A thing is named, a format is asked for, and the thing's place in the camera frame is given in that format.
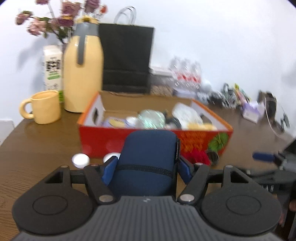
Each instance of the shoebox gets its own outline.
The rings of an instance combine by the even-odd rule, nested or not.
[[[215,131],[173,130],[181,141],[181,153],[198,150],[213,150],[221,155],[227,147],[233,128],[225,120],[196,100],[148,94],[98,92],[78,120],[82,152],[89,157],[102,158],[111,152],[121,152],[125,138],[135,128],[103,126],[109,117],[125,119],[137,116],[142,110],[171,111],[181,102],[204,115],[217,128]]]

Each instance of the mug handle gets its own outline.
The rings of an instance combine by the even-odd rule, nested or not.
[[[23,100],[22,103],[20,104],[20,107],[19,107],[19,111],[20,111],[21,116],[26,118],[26,119],[33,119],[34,118],[33,114],[29,114],[25,110],[26,105],[31,103],[31,102],[32,101],[30,99]]]

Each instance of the white plastic bag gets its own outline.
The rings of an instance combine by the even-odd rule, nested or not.
[[[172,115],[179,120],[182,129],[187,129],[188,123],[203,124],[203,121],[196,110],[183,103],[175,104],[172,110]]]

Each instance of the artificial flower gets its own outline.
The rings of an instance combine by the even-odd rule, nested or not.
[[[46,32],[46,21],[40,21],[35,18],[33,22],[28,26],[28,32],[32,35],[39,36],[40,32]]]
[[[58,24],[63,27],[71,27],[74,25],[74,20],[72,17],[59,17],[57,18]]]
[[[15,23],[17,25],[22,25],[28,18],[30,17],[29,14],[20,13],[15,18]]]
[[[78,12],[80,10],[80,3],[72,3],[72,2],[63,2],[62,4],[62,15],[65,16],[72,16],[76,17],[78,15]]]
[[[108,8],[106,5],[103,5],[100,9],[100,13],[105,14],[108,11]]]
[[[198,149],[194,148],[191,152],[182,153],[182,156],[192,164],[200,162],[211,166],[211,161],[205,151],[199,151]]]
[[[34,36],[39,36],[41,35],[40,29],[38,25],[36,24],[37,19],[35,19],[31,24],[28,26],[28,32]]]
[[[36,0],[36,4],[44,5],[48,4],[49,0]]]
[[[49,26],[52,30],[58,31],[59,30],[59,22],[57,18],[53,18],[48,21]]]
[[[100,0],[86,0],[85,12],[94,12],[100,6]]]

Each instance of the pink flower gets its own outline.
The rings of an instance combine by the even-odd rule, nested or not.
[[[24,14],[24,13],[20,13],[19,15],[17,15],[17,17],[15,18],[15,23],[17,25],[22,25],[28,18],[30,17],[30,14]]]
[[[39,36],[40,32],[46,32],[46,21],[39,21],[37,18],[28,26],[28,32],[32,35]]]
[[[44,5],[44,4],[48,4],[49,0],[36,0],[36,4],[41,4],[41,5]]]
[[[50,27],[52,30],[59,30],[59,22],[57,18],[53,18],[52,20],[49,20]]]
[[[36,27],[36,25],[34,25],[34,24],[29,25],[28,32],[32,35],[35,35],[35,36],[39,36],[41,34],[39,31],[39,28]]]
[[[46,21],[38,21],[36,25],[41,32],[46,32]]]
[[[62,16],[57,18],[57,21],[58,21],[58,24],[63,27],[71,27],[74,25],[74,21],[72,18],[65,18]]]
[[[100,6],[100,0],[86,0],[85,11],[94,12]]]
[[[62,14],[66,16],[75,17],[78,15],[80,10],[80,3],[72,3],[72,2],[63,2],[62,4]]]

